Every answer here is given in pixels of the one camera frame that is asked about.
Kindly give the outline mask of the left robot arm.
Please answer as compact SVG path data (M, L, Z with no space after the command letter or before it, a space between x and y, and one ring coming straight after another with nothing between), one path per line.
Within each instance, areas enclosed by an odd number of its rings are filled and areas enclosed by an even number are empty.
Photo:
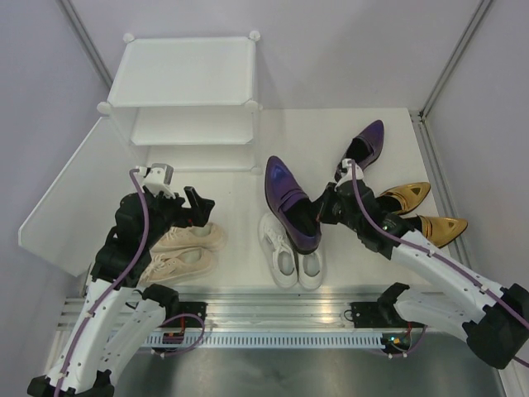
M151 247L172 227L207 223L214 201L190 186L184 192L183 197L167 197L138 188L121 200L115 225L96 255L72 335L50 371L31 380L30 396L111 396L122 370L152 331L185 318L204 324L202 316L182 310L177 291L153 284L141 291L121 329L112 332L122 308L139 289Z

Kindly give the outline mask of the purple loafer shoe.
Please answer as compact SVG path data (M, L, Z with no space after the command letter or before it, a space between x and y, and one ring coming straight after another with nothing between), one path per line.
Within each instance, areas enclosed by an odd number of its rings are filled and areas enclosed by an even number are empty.
M351 140L342 158L352 159L364 170L379 158L383 147L384 123L375 120Z
M317 211L290 169L275 155L266 163L264 195L294 250L302 255L314 252L322 239Z

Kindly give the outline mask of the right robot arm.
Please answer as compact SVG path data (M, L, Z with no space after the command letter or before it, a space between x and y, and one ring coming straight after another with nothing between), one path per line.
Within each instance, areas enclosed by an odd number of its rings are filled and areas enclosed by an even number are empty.
M423 298L402 288L379 303L379 321L395 327L422 323L463 340L483 362L504 369L528 341L528 291L479 275L432 245L399 216L381 209L361 180L330 182L317 200L318 219L342 224L370 251L403 265L437 287L459 310L447 318L430 312Z

